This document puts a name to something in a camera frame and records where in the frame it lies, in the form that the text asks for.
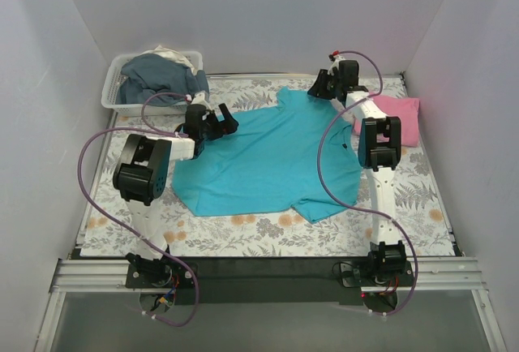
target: white laundry basket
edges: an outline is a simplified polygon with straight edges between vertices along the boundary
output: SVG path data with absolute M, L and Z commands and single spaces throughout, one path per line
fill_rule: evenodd
M 191 64 L 197 69 L 203 69 L 202 54 L 194 50 L 181 51 L 181 54 L 186 56 Z M 108 74 L 106 75 L 105 86 L 101 94 L 101 104 L 106 109 L 114 109 L 119 114 L 127 117 L 140 117 L 140 111 L 143 106 L 141 104 L 132 105 L 117 105 L 117 95 L 119 94 L 119 87 L 122 82 L 126 80 L 126 76 L 121 75 L 121 68 L 127 62 L 132 60 L 135 56 L 140 54 L 121 54 L 117 56 L 110 64 Z M 186 102 L 179 102 L 171 106 L 146 106 L 146 115 L 168 115 L 168 114 L 184 114 L 186 113 Z

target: teal shirt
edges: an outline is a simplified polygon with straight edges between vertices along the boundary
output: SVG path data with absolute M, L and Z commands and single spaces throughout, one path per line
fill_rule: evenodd
M 322 188 L 317 148 L 337 111 L 329 101 L 283 88 L 277 107 L 233 114 L 236 133 L 208 141 L 195 160 L 177 161 L 173 190 L 195 216 L 281 212 L 314 223 L 345 210 Z M 351 125 L 337 121 L 324 143 L 323 176 L 347 204 L 357 200 L 361 167 Z

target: wall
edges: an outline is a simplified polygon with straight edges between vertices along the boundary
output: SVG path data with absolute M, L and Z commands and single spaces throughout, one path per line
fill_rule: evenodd
M 16 352 L 34 347 L 57 259 L 75 241 L 85 205 L 75 166 L 107 122 L 107 64 L 72 0 L 0 5 L 0 350 Z
M 74 0 L 107 61 L 159 43 L 209 72 L 315 74 L 335 49 L 405 70 L 442 0 Z
M 461 248 L 476 255 L 519 350 L 519 2 L 444 0 L 407 72 Z

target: floral tablecloth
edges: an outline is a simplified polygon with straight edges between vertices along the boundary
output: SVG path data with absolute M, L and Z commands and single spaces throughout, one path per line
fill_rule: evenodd
M 314 79 L 210 79 L 211 103 L 225 102 L 231 112 L 276 105 L 276 93 L 283 86 L 307 90 Z M 362 81 L 377 89 L 376 79 Z M 399 78 L 384 79 L 384 94 L 403 97 Z M 182 116 L 150 117 L 156 127 L 173 130 Z M 140 118 L 117 118 L 117 126 L 144 127 Z M 102 166 L 95 200 L 125 221 L 130 213 L 112 185 L 112 173 L 126 142 L 127 132 L 114 133 Z M 352 136 L 356 147 L 358 137 Z M 173 162 L 169 172 L 173 172 Z M 285 212 L 229 217 L 194 217 L 171 189 L 171 175 L 162 197 L 154 201 L 160 208 L 164 236 L 173 255 L 182 256 L 356 256 L 365 255 L 371 236 L 371 216 L 345 211 L 314 225 L 293 209 Z M 395 196 L 397 220 L 410 236 L 419 255 L 454 255 L 440 194 L 431 178 L 421 147 L 402 148 L 397 167 Z M 366 176 L 361 177 L 358 205 L 370 206 Z M 136 238 L 123 228 L 91 211 L 83 256 L 123 256 L 132 251 Z

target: purple cable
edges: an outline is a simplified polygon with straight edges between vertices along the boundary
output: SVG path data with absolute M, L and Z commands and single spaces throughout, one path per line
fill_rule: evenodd
M 176 92 L 159 92 L 158 94 L 155 94 L 155 95 L 151 95 L 144 103 L 143 103 L 143 108 L 140 110 L 140 117 L 142 118 L 143 122 L 150 128 L 150 129 L 153 129 L 154 131 L 157 131 L 159 133 L 161 133 L 161 135 L 166 135 L 166 136 L 169 136 L 169 137 L 175 137 L 175 134 L 174 133 L 171 133 L 170 131 L 162 131 L 161 129 L 159 129 L 158 127 L 154 127 L 150 122 L 148 122 L 148 120 L 146 119 L 146 116 L 144 115 L 144 109 L 146 109 L 146 106 L 149 105 L 149 102 L 157 97 L 178 97 L 178 98 L 182 98 L 182 99 L 186 99 L 186 96 L 185 95 L 182 95 L 182 94 L 177 94 Z
M 79 188 L 81 189 L 81 192 L 83 193 L 84 197 L 87 199 L 87 201 L 98 211 L 100 212 L 103 216 L 109 218 L 110 220 L 112 220 L 113 222 L 115 222 L 116 224 L 120 225 L 121 227 L 123 227 L 124 229 L 130 231 L 131 233 L 133 233 L 135 236 L 137 236 L 137 238 L 140 238 L 141 240 L 143 240 L 149 247 L 151 247 L 153 250 L 161 253 L 162 255 L 166 256 L 167 258 L 171 259 L 172 261 L 174 261 L 175 263 L 177 264 L 180 264 L 182 265 L 192 276 L 193 276 L 193 283 L 195 284 L 195 303 L 193 305 L 193 310 L 191 312 L 191 314 L 183 321 L 183 322 L 180 322 L 180 323 L 176 323 L 176 322 L 173 322 L 171 320 L 168 320 L 167 318 L 164 318 L 164 317 L 160 317 L 160 316 L 156 316 L 154 314 L 152 314 L 151 312 L 149 311 L 146 311 L 145 314 L 147 314 L 148 316 L 152 317 L 153 319 L 155 320 L 159 320 L 165 324 L 168 324 L 170 326 L 174 326 L 174 327 L 177 327 L 177 328 L 180 328 L 184 325 L 187 325 L 189 324 L 189 322 L 193 319 L 193 317 L 195 316 L 195 313 L 196 311 L 198 310 L 198 306 L 199 306 L 199 298 L 200 298 L 200 289 L 199 289 L 199 284 L 198 284 L 198 279 L 196 278 L 196 274 L 195 272 L 191 269 L 191 267 L 189 265 L 187 265 L 186 263 L 184 263 L 182 260 L 180 260 L 178 257 L 175 257 L 175 256 L 172 256 L 170 255 L 169 253 L 165 252 L 165 251 L 162 251 L 159 247 L 157 247 L 155 244 L 151 243 L 149 240 L 147 240 L 146 238 L 143 238 L 142 235 L 135 229 L 133 229 L 131 226 L 129 226 L 128 224 L 124 223 L 123 221 L 117 219 L 116 217 L 108 214 L 105 210 L 103 210 L 103 208 L 101 206 L 99 206 L 99 204 L 96 203 L 96 201 L 94 199 L 92 199 L 92 197 L 90 196 L 90 194 L 88 194 L 88 191 L 87 189 L 85 188 L 84 186 L 84 182 L 83 182 L 83 175 L 81 173 L 81 168 L 83 166 L 83 159 L 84 159 L 84 154 L 86 153 L 87 151 L 87 148 L 88 146 L 93 142 L 93 140 L 95 140 L 97 137 L 100 137 L 101 135 L 105 135 L 106 133 L 111 133 L 113 131 L 138 131 L 138 132 L 141 132 L 141 133 L 148 133 L 150 135 L 164 135 L 163 132 L 160 132 L 160 131 L 149 131 L 149 130 L 144 130 L 144 129 L 139 129 L 139 128 L 136 128 L 136 127 L 112 127 L 110 129 L 105 129 L 103 131 L 99 131 L 97 132 L 95 135 L 93 135 L 92 137 L 90 137 L 90 139 L 85 143 L 85 145 L 83 146 L 83 149 L 81 149 L 81 153 L 79 154 L 79 159 L 78 159 L 78 182 L 79 182 Z M 184 134 L 177 134 L 176 135 L 177 137 L 183 137 L 183 136 L 186 136 Z
M 414 290 L 416 289 L 416 281 L 418 279 L 418 256 L 416 255 L 416 251 L 414 250 L 413 243 L 411 242 L 411 240 L 410 240 L 409 236 L 407 235 L 407 233 L 404 231 L 404 228 L 402 228 L 402 226 L 393 217 L 389 216 L 385 212 L 380 212 L 378 210 L 373 210 L 373 209 L 370 209 L 370 208 L 358 208 L 358 207 L 353 206 L 351 204 L 345 204 L 344 202 L 339 200 L 330 191 L 330 189 L 328 188 L 328 186 L 324 182 L 323 172 L 322 172 L 322 169 L 321 169 L 321 154 L 323 152 L 324 139 L 326 139 L 326 136 L 330 132 L 330 129 L 332 129 L 333 124 L 337 121 L 337 119 L 339 119 L 342 116 L 342 114 L 346 113 L 348 110 L 351 110 L 355 106 L 360 105 L 361 103 L 367 101 L 368 99 L 370 99 L 372 97 L 376 97 L 377 95 L 380 95 L 382 93 L 382 89 L 383 89 L 383 86 L 384 86 L 383 85 L 383 80 L 382 80 L 382 73 L 380 72 L 380 69 L 376 66 L 375 62 L 373 62 L 373 60 L 371 60 L 365 54 L 357 52 L 356 50 L 342 50 L 342 51 L 338 52 L 337 54 L 357 54 L 358 56 L 362 56 L 363 58 L 365 58 L 375 68 L 376 73 L 379 76 L 380 88 L 379 88 L 378 92 L 370 94 L 367 97 L 361 99 L 360 101 L 357 101 L 357 102 L 353 103 L 352 105 L 350 105 L 350 106 L 344 108 L 343 110 L 341 110 L 333 118 L 333 120 L 330 122 L 330 124 L 328 125 L 328 127 L 324 131 L 323 136 L 321 137 L 321 141 L 319 142 L 319 149 L 317 150 L 317 174 L 319 175 L 319 180 L 321 182 L 321 185 L 323 186 L 323 189 L 326 191 L 326 193 L 328 195 L 330 195 L 330 198 L 335 200 L 339 205 L 344 206 L 345 208 L 349 208 L 351 210 L 355 210 L 357 212 L 368 212 L 368 213 L 371 213 L 371 214 L 376 214 L 378 216 L 387 218 L 388 220 L 390 220 L 396 226 L 396 228 L 398 230 L 400 230 L 400 232 L 404 236 L 405 240 L 409 244 L 409 248 L 411 250 L 411 253 L 413 254 L 413 259 L 414 259 L 414 279 L 413 279 L 413 285 L 411 286 L 410 292 L 407 294 L 407 297 L 405 297 L 404 302 L 399 307 L 397 307 L 395 310 L 390 311 L 389 313 L 385 313 L 387 316 L 392 316 L 393 314 L 397 314 L 400 310 L 402 310 L 405 307 L 405 305 L 407 305 L 407 303 L 413 297 Z

